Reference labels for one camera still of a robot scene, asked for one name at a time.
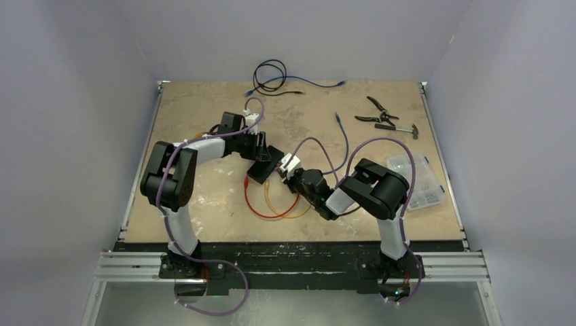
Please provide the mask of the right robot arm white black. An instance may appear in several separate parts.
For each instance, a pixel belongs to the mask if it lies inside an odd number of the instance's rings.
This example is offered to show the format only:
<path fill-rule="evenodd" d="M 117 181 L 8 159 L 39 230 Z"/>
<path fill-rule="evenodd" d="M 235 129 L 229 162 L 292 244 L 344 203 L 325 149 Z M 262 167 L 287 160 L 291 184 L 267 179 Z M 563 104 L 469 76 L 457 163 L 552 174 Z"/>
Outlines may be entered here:
<path fill-rule="evenodd" d="M 389 276 L 398 276 L 408 267 L 409 240 L 401 226 L 401 210 L 408 201 L 410 184 L 393 170 L 362 159 L 354 173 L 330 187 L 319 169 L 304 169 L 298 158 L 286 155 L 277 171 L 291 193 L 311 204 L 326 220 L 336 220 L 354 204 L 376 218 L 380 234 L 381 266 Z"/>

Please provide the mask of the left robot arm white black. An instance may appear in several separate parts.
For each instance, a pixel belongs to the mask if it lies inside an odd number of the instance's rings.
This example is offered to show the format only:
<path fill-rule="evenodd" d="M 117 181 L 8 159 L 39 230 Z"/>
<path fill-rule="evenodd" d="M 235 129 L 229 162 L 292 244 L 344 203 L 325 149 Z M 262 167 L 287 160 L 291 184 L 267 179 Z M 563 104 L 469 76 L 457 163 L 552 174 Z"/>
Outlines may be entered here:
<path fill-rule="evenodd" d="M 247 175 L 263 183 L 281 159 L 281 153 L 266 143 L 259 129 L 262 113 L 248 109 L 243 114 L 224 112 L 220 123 L 199 137 L 182 143 L 158 141 L 152 148 L 140 192 L 161 213 L 169 237 L 168 249 L 180 255 L 176 269 L 187 278 L 202 271 L 200 241 L 192 227 L 188 203 L 199 165 L 238 153 L 253 165 Z"/>

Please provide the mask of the black network switch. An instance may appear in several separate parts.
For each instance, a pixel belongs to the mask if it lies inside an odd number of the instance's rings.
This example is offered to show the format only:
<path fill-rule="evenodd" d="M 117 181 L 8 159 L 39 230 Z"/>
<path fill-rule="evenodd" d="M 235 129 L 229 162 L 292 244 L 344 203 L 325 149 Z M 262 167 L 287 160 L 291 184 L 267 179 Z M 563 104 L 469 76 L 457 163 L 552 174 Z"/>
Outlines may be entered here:
<path fill-rule="evenodd" d="M 247 176 L 263 185 L 270 175 L 276 170 L 278 163 L 281 161 L 285 154 L 283 152 L 274 152 L 271 155 L 271 161 L 267 162 L 254 162 L 248 169 Z"/>

